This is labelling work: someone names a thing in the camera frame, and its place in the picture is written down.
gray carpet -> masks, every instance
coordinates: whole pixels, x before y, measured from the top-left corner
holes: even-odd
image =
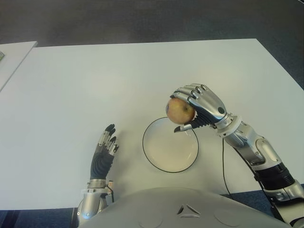
[[[22,210],[14,228],[69,228],[72,210]]]
[[[257,38],[303,88],[303,11],[297,0],[0,0],[0,43]]]
[[[2,223],[6,217],[7,211],[6,210],[0,210],[0,227],[2,226]]]

metal finger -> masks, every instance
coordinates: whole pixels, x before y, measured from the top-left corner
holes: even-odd
[[[112,150],[112,147],[114,146],[114,143],[116,141],[116,136],[114,136],[112,139],[110,139],[107,144],[106,144],[106,148],[108,151]]]
[[[189,103],[189,102],[188,102],[189,96],[186,95],[186,94],[184,94],[184,93],[181,93],[181,92],[174,92],[170,97],[171,97],[171,98],[179,98],[179,99],[181,99],[181,100],[183,100],[183,101]]]
[[[195,98],[195,96],[192,94],[195,90],[189,89],[189,88],[185,88],[185,87],[180,87],[176,90],[176,92],[181,92],[183,94],[187,94],[193,98]]]
[[[193,92],[192,92],[192,96],[193,96],[195,99],[197,99],[197,98],[200,97],[200,93],[197,92],[197,91],[193,91]]]
[[[192,97],[189,97],[188,102],[190,105],[193,105],[194,107],[200,107],[200,104],[198,101]]]
[[[114,154],[117,152],[118,148],[119,148],[119,145],[115,144],[115,145],[112,147],[112,149],[109,151],[109,154],[110,154],[110,155],[114,155]]]
[[[112,130],[109,131],[110,137],[114,134],[114,132],[115,132],[115,128],[113,128]]]
[[[203,89],[200,87],[200,84],[185,85],[185,88],[195,90],[200,94],[203,92]]]
[[[110,134],[108,131],[104,131],[98,140],[100,146],[105,145],[105,143],[110,139]]]
[[[182,126],[178,126],[177,128],[174,129],[174,133],[176,132],[184,132],[187,130],[192,129],[192,125],[191,124],[186,124],[186,125],[182,125]]]
[[[201,88],[203,90],[208,90],[209,89],[206,85],[203,85],[203,84],[191,84],[191,85],[197,86],[198,88]]]

robot finger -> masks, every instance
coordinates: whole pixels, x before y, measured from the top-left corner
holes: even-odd
[[[203,93],[203,91],[204,91],[201,84],[186,85],[185,88],[189,88],[189,89],[195,90],[199,94]]]
[[[193,91],[192,92],[192,96],[195,98],[195,99],[198,99],[200,97],[200,93],[199,92],[196,92],[196,91]]]
[[[189,97],[188,99],[188,103],[194,107],[194,109],[197,109],[200,107],[200,104],[198,103],[198,101],[192,97]]]
[[[110,155],[114,155],[114,154],[117,152],[118,148],[119,148],[119,145],[115,144],[115,145],[112,147],[112,149],[109,150],[109,154],[110,154]]]
[[[176,132],[184,132],[184,131],[187,131],[187,130],[190,130],[192,129],[192,125],[191,124],[186,124],[186,125],[181,125],[181,126],[178,126],[174,129],[174,133]]]
[[[193,89],[189,89],[189,88],[185,88],[185,87],[180,87],[176,90],[176,92],[181,92],[183,94],[186,94],[190,97],[196,98],[196,96],[193,93],[197,93],[195,92],[195,90]]]
[[[181,92],[174,92],[171,96],[171,98],[179,98],[187,103],[189,103],[188,98],[189,96],[187,94],[181,93]]]
[[[114,132],[115,132],[115,128],[113,128],[112,130],[109,131],[109,136],[111,137],[112,134],[114,134]]]
[[[104,131],[99,138],[98,144],[99,146],[105,145],[110,139],[110,134],[108,131]]]
[[[107,128],[104,131],[105,132],[110,132],[114,128],[115,128],[115,124],[110,124],[109,126],[107,126]]]
[[[115,141],[116,141],[116,136],[114,136],[112,139],[110,139],[110,140],[106,143],[106,148],[107,148],[108,151],[111,151],[111,150],[112,150]]]

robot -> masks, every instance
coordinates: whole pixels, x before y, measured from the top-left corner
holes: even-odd
[[[271,204],[275,218],[226,197],[187,188],[143,190],[107,206],[113,196],[106,176],[118,150],[114,124],[103,132],[91,164],[91,178],[78,207],[81,228],[304,228],[304,189],[295,180],[266,138],[228,113],[223,102],[206,86],[178,88],[179,98],[196,110],[196,117],[174,132],[210,125],[232,146],[252,171]]]

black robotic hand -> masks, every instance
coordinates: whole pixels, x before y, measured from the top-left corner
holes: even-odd
[[[114,159],[114,153],[119,146],[115,144],[116,137],[111,136],[115,132],[115,125],[109,125],[101,135],[91,163],[90,179],[105,179]]]

